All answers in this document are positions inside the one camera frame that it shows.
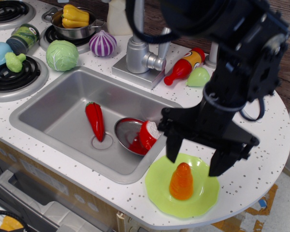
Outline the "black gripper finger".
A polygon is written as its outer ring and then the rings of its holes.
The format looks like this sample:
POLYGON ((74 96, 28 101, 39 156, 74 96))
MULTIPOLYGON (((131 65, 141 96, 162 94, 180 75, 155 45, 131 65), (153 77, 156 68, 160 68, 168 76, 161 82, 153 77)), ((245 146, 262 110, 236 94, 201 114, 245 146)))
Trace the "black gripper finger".
POLYGON ((217 177, 242 158, 242 149, 217 149, 210 162, 209 176, 217 177))
POLYGON ((178 134, 169 134, 166 141, 166 157, 175 163, 178 152, 181 148, 183 137, 178 134))

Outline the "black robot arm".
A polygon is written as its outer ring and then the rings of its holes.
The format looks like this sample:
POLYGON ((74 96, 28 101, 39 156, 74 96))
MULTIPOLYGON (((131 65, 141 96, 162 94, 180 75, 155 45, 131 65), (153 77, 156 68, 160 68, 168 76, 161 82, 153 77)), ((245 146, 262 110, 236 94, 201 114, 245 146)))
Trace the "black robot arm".
POLYGON ((217 66, 203 88, 201 102, 191 108, 164 108, 158 129, 167 137, 166 155, 175 162, 184 139, 215 149, 210 176, 220 176, 247 159, 259 140, 233 122, 247 102, 280 85, 281 59, 288 48, 288 24, 265 0, 162 0, 160 9, 171 32, 142 33, 136 26, 136 4, 126 2, 132 31, 144 42, 161 44, 180 37, 205 38, 218 44, 217 66))

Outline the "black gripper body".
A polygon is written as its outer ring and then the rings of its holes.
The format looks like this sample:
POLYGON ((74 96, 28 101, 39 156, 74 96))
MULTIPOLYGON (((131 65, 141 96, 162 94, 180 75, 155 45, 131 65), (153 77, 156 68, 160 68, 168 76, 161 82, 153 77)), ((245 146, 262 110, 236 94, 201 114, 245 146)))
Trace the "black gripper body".
POLYGON ((178 134, 211 148, 242 149, 242 158, 247 159, 252 147, 260 142, 257 137, 233 122, 234 115, 241 111, 246 101, 237 98, 226 103, 212 95, 203 96, 201 102, 191 108, 163 108, 158 129, 168 138, 178 134))

